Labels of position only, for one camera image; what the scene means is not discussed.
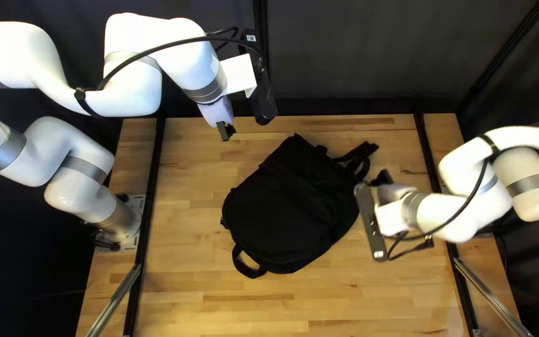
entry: black backdrop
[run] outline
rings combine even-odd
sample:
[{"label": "black backdrop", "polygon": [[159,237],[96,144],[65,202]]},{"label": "black backdrop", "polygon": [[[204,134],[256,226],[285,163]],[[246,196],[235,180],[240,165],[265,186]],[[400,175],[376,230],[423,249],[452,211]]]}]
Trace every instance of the black backdrop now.
[{"label": "black backdrop", "polygon": [[[534,3],[270,1],[268,44],[279,110],[288,114],[406,112],[413,99],[424,110],[454,111]],[[248,0],[0,0],[0,21],[43,28],[56,43],[69,84],[88,87],[101,79],[105,21],[111,14],[189,17],[210,31],[254,27],[252,6]],[[527,55],[527,64],[536,49],[520,53]],[[227,47],[220,57],[235,54],[234,47]],[[521,69],[507,73],[511,77],[503,76],[498,83],[512,85],[513,74],[524,76]],[[531,83],[539,83],[539,77]],[[517,89],[505,88],[510,88],[503,90],[505,97],[513,98],[509,92]],[[485,105],[460,112],[466,136],[516,116],[508,109],[511,103],[494,107],[500,101],[496,92],[501,90],[490,88],[479,100]],[[532,100],[539,98],[537,91],[530,93]],[[242,96],[234,100],[236,114],[249,114]],[[171,81],[164,81],[164,113],[198,116],[195,109]],[[521,114],[531,116],[522,120],[537,117],[525,109]],[[119,121],[77,115],[38,90],[0,89],[1,120],[24,131],[40,116],[64,119],[115,151]],[[0,177],[1,336],[71,336],[75,331],[92,248],[86,229],[76,218],[49,207],[42,190]]]}]

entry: black cable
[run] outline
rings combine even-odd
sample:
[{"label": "black cable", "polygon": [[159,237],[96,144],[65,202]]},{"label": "black cable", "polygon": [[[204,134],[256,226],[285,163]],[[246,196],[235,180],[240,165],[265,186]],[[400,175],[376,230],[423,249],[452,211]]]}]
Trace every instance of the black cable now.
[{"label": "black cable", "polygon": [[[227,32],[230,32],[230,31],[234,31],[234,33],[232,33],[232,36],[230,36],[230,38],[235,38],[240,33],[240,28],[236,27],[236,26],[233,26],[233,27],[230,27],[230,28],[221,29],[219,31],[210,32],[210,33],[206,33],[206,34],[208,36],[210,36],[210,35],[221,35],[221,34],[226,34]],[[215,52],[218,52],[220,49],[224,48],[227,44],[228,44],[228,42],[222,42],[219,46],[215,47],[213,50]]]},{"label": "black cable", "polygon": [[[407,234],[409,232],[408,231],[403,231],[396,238],[394,238],[394,237],[385,237],[387,239],[394,239],[395,240],[394,243],[392,244],[392,246],[390,247],[390,249],[388,249],[388,253],[386,255],[388,261],[396,260],[397,258],[399,258],[399,257],[401,257],[403,255],[409,254],[411,252],[414,252],[414,251],[419,251],[419,250],[426,249],[426,248],[432,248],[434,246],[434,240],[431,238],[431,235],[436,233],[437,231],[441,230],[446,225],[450,224],[454,219],[456,219],[465,210],[465,208],[467,208],[467,206],[469,205],[469,203],[471,202],[473,197],[475,197],[475,195],[477,194],[477,191],[480,189],[480,185],[482,184],[482,180],[484,179],[484,175],[486,174],[486,167],[488,167],[488,161],[484,160],[484,164],[482,165],[482,171],[480,172],[480,176],[477,178],[477,182],[475,183],[475,186],[473,187],[473,190],[467,196],[467,199],[459,207],[459,209],[448,220],[446,220],[444,223],[442,223],[442,225],[439,225],[438,227],[436,227],[436,228],[434,228],[434,229],[432,229],[432,230],[430,230],[430,231],[428,231],[426,233],[423,233],[421,235],[407,237]],[[420,245],[417,245],[417,246],[415,246],[413,248],[407,249],[406,251],[403,251],[403,252],[401,252],[401,253],[399,253],[399,254],[397,254],[395,256],[391,256],[392,251],[394,250],[394,248],[401,241],[410,241],[410,240],[416,240],[416,239],[422,239],[422,238],[425,239],[425,241],[423,243],[421,243]]]},{"label": "black cable", "polygon": [[477,182],[475,183],[473,190],[467,196],[467,199],[465,200],[465,202],[462,205],[460,205],[459,209],[448,220],[442,223],[442,225],[428,231],[427,233],[423,233],[421,235],[416,235],[416,236],[410,236],[410,237],[407,237],[406,240],[416,240],[416,239],[421,239],[423,237],[426,237],[428,235],[432,235],[436,233],[437,231],[441,230],[442,228],[444,228],[446,225],[450,224],[454,219],[456,219],[461,214],[461,212],[463,212],[467,208],[469,203],[472,201],[473,197],[475,197],[475,195],[477,194],[477,191],[480,189],[480,185],[482,184],[482,181],[484,180],[484,175],[486,174],[486,167],[488,167],[488,160],[484,159],[484,164],[482,165],[482,171],[480,172],[480,176],[477,178]]},{"label": "black cable", "polygon": [[113,68],[113,70],[111,70],[109,72],[109,74],[107,74],[107,76],[105,76],[103,78],[103,80],[101,80],[101,82],[97,85],[97,88],[95,90],[97,90],[97,91],[103,90],[103,88],[105,88],[105,85],[107,84],[107,82],[109,82],[109,80],[115,74],[117,74],[120,70],[124,69],[124,67],[126,67],[127,65],[139,60],[140,58],[142,58],[144,56],[147,56],[147,55],[152,54],[152,53],[154,53],[156,51],[159,51],[159,50],[164,50],[164,49],[167,49],[167,48],[180,46],[182,44],[193,43],[193,42],[204,42],[204,41],[224,41],[224,42],[227,42],[227,43],[237,44],[239,46],[243,46],[243,47],[247,48],[248,50],[253,51],[260,58],[263,59],[261,51],[258,50],[257,47],[255,47],[254,45],[249,44],[247,42],[237,40],[237,39],[234,39],[234,38],[218,37],[218,36],[204,36],[204,37],[187,38],[185,40],[174,41],[174,42],[162,44],[162,45],[157,46],[157,47],[153,47],[151,49],[147,49],[145,51],[142,51],[142,52],[140,52],[140,53],[126,59],[124,62],[122,62],[118,66],[116,66],[116,68]]},{"label": "black cable", "polygon": [[392,251],[394,250],[394,247],[396,247],[407,236],[408,233],[409,233],[409,231],[407,231],[407,230],[403,231],[395,239],[394,243],[392,244],[392,246],[390,246],[390,249],[388,249],[388,252],[386,253],[386,258],[388,260],[390,260],[390,255],[392,254]]}]

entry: backpack handle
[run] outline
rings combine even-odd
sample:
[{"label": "backpack handle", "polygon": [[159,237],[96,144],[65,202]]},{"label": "backpack handle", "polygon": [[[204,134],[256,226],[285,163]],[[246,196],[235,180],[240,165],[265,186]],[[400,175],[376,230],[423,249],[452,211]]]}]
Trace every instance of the backpack handle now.
[{"label": "backpack handle", "polygon": [[259,265],[259,269],[253,269],[244,264],[243,260],[240,259],[240,253],[242,251],[243,249],[238,244],[232,249],[232,262],[236,270],[248,278],[264,276],[267,270],[263,266]]}]

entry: metal rail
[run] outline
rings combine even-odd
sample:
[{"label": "metal rail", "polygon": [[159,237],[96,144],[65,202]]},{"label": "metal rail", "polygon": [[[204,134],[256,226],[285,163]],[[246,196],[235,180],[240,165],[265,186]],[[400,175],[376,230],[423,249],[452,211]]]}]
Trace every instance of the metal rail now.
[{"label": "metal rail", "polygon": [[497,313],[497,315],[503,320],[503,322],[511,328],[518,336],[521,337],[534,337],[529,333],[528,329],[525,328],[515,316],[507,309],[507,307],[500,302],[498,297],[492,293],[490,288],[469,268],[460,258],[454,258],[454,267],[458,270],[465,279],[467,279],[476,289],[484,296],[488,301],[492,309]]},{"label": "metal rail", "polygon": [[103,311],[99,314],[99,317],[97,317],[93,325],[91,325],[89,331],[85,335],[86,337],[97,337],[103,332],[107,322],[109,322],[109,319],[122,302],[122,299],[128,290],[130,290],[130,287],[132,287],[132,284],[134,284],[134,281],[137,280],[141,271],[142,264],[135,264],[132,267],[130,272],[128,272],[128,275],[126,275],[126,278],[124,278],[120,286],[116,289],[116,292],[114,292],[114,295],[111,296],[109,302],[105,305]]}]

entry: wooden tabletop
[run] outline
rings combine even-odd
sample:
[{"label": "wooden tabletop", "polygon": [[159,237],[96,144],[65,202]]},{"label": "wooden tabletop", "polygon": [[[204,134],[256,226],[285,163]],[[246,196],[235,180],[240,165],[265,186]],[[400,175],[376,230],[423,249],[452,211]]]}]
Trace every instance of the wooden tabletop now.
[{"label": "wooden tabletop", "polygon": [[[453,114],[429,114],[425,121],[437,162],[462,144]],[[109,186],[113,192],[146,193],[154,125],[153,119],[124,121]],[[219,224],[230,188],[294,132],[326,146],[332,157],[366,140],[376,143],[380,149],[371,157],[370,176],[388,169],[395,181],[430,191],[412,115],[278,117],[267,126],[236,118],[234,125],[237,134],[222,143],[203,118],[167,120],[139,336],[467,335],[442,241],[436,240],[434,249],[375,263],[358,219],[300,271],[250,280],[234,269],[234,242]],[[489,275],[488,285],[516,313],[493,240],[474,239],[459,250],[470,267]],[[85,335],[133,263],[134,253],[94,255],[77,336]],[[122,336],[126,301],[103,336]],[[484,322],[492,331],[504,329],[487,306],[476,311],[480,327]]]}]

